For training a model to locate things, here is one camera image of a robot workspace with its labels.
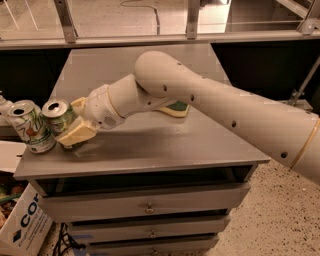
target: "metal post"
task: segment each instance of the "metal post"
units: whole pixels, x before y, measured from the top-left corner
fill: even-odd
[[[320,0],[314,0],[311,4],[307,17],[298,27],[302,35],[311,35],[315,27],[319,26],[318,17],[320,16]]]
[[[294,106],[297,103],[299,97],[301,95],[303,95],[305,88],[307,87],[309,81],[311,80],[312,76],[316,72],[316,70],[319,67],[319,65],[320,65],[320,55],[319,55],[318,59],[316,60],[316,62],[313,64],[313,66],[312,66],[309,74],[307,75],[306,79],[303,81],[299,91],[296,91],[296,90],[293,91],[292,96],[288,101],[288,105]]]
[[[198,34],[198,19],[200,0],[188,0],[187,38],[196,39]]]
[[[77,31],[73,25],[70,9],[67,0],[54,0],[59,15],[63,34],[66,42],[74,43],[76,41]]]

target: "white box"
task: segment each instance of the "white box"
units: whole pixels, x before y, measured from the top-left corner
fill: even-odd
[[[39,199],[29,184],[0,230],[0,254],[38,254],[52,225],[52,219],[38,206]]]

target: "white bottle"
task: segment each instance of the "white bottle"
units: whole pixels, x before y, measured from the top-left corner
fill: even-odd
[[[2,95],[0,95],[0,113],[8,123],[10,122],[8,121],[7,112],[12,105],[13,105],[12,101],[6,100]]]

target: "soda can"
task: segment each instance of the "soda can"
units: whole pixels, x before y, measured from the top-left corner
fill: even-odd
[[[77,118],[77,114],[74,112],[72,105],[64,99],[51,99],[47,101],[42,107],[42,114],[45,122],[53,135],[59,136],[73,123]],[[83,143],[77,143],[74,145],[62,145],[64,149],[75,149]]]
[[[44,153],[56,144],[41,109],[34,102],[17,101],[10,107],[7,115],[9,122],[31,152]]]

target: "gray tabletop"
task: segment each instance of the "gray tabletop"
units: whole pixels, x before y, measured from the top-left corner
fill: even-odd
[[[193,71],[229,83],[208,44],[72,50],[53,96],[72,101],[104,83],[133,72],[147,50],[169,53]],[[17,179],[37,179],[246,165],[269,160],[265,154],[194,108],[177,119],[153,111],[129,117],[73,152],[60,145],[42,155],[26,151]]]

